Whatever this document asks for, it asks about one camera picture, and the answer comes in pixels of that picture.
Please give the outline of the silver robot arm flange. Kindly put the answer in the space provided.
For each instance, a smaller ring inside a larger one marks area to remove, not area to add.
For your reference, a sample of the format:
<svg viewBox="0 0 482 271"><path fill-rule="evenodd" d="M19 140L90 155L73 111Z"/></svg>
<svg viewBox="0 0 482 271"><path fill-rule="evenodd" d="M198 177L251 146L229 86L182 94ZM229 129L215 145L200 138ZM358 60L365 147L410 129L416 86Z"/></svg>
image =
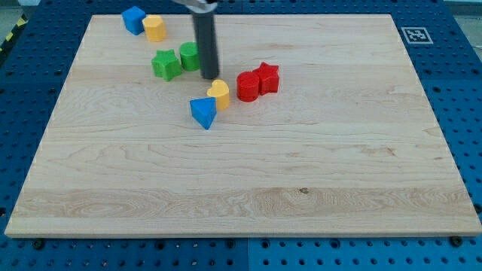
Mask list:
<svg viewBox="0 0 482 271"><path fill-rule="evenodd" d="M218 7L217 0L172 0L173 2L184 5L190 11L198 14L213 12Z"/></svg>

